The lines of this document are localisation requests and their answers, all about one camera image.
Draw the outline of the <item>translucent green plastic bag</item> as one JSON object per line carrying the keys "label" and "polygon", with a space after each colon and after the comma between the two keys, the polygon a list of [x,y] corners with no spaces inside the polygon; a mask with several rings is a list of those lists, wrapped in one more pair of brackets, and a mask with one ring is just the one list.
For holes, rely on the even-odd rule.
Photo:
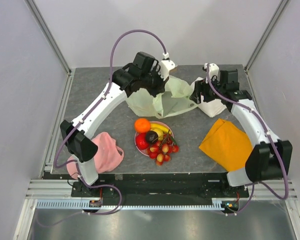
{"label": "translucent green plastic bag", "polygon": [[142,88],[132,93],[126,103],[139,117],[163,119],[197,108],[198,105],[190,99],[193,91],[186,81],[171,75],[165,85],[165,92],[153,97]]}

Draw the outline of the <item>orange fake fruit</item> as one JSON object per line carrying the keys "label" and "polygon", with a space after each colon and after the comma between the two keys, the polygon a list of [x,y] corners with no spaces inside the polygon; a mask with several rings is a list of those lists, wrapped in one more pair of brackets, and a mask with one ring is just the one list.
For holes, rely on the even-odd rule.
{"label": "orange fake fruit", "polygon": [[134,122],[134,129],[137,133],[146,133],[151,130],[151,123],[146,118],[138,118]]}

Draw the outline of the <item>yellow fake banana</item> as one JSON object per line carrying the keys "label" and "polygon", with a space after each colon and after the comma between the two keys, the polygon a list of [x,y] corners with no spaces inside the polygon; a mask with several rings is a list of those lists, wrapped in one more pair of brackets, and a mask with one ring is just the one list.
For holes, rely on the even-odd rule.
{"label": "yellow fake banana", "polygon": [[159,141],[163,140],[165,134],[172,134],[172,131],[169,128],[159,123],[151,123],[150,126],[150,130],[157,133]]}

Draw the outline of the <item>dark purple fake plum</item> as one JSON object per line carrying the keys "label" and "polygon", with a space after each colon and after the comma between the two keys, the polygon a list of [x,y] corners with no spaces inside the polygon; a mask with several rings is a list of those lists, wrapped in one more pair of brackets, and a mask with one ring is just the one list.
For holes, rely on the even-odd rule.
{"label": "dark purple fake plum", "polygon": [[159,135],[155,131],[150,130],[145,134],[145,140],[148,144],[153,145],[159,140]]}

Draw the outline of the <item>red fake apple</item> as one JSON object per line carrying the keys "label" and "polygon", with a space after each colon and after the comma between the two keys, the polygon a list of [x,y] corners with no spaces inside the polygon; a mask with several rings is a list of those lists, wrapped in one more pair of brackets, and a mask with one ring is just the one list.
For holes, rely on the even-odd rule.
{"label": "red fake apple", "polygon": [[146,133],[139,133],[135,137],[135,144],[139,150],[145,150],[149,147],[149,143],[146,141]]}

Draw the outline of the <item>red strawberry bunch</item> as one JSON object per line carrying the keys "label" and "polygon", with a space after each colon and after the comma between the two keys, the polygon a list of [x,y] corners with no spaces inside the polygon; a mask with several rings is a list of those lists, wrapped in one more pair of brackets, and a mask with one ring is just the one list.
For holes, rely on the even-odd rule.
{"label": "red strawberry bunch", "polygon": [[157,166],[162,166],[163,163],[171,160],[171,154],[177,153],[179,150],[180,148],[175,138],[169,132],[163,134],[162,140],[158,140],[156,143],[150,145],[145,150],[145,154],[154,160]]}

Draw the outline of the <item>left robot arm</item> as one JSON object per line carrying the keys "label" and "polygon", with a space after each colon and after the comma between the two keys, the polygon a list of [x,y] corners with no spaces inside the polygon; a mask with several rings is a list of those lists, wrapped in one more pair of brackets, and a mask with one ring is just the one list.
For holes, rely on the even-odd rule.
{"label": "left robot arm", "polygon": [[100,191],[94,162],[100,148],[92,142],[98,127],[132,93],[140,89],[147,90],[153,97],[164,93],[170,71],[175,67],[167,53],[162,60],[157,60],[148,53],[138,52],[133,62],[110,74],[110,82],[83,113],[60,124],[63,143],[74,157],[78,177],[83,182],[82,191],[89,197]]}

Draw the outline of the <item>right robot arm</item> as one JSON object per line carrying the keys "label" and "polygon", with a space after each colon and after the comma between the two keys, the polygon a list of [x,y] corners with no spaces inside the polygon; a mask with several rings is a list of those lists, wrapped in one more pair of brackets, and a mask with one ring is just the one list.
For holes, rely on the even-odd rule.
{"label": "right robot arm", "polygon": [[236,69],[219,70],[208,64],[204,70],[207,77],[192,83],[190,99],[206,114],[214,107],[228,109],[243,128],[218,119],[199,145],[227,171],[226,180],[219,184],[220,193],[230,197],[237,186],[279,178],[286,182],[293,150],[290,141],[281,140],[270,130],[249,92],[240,89]]}

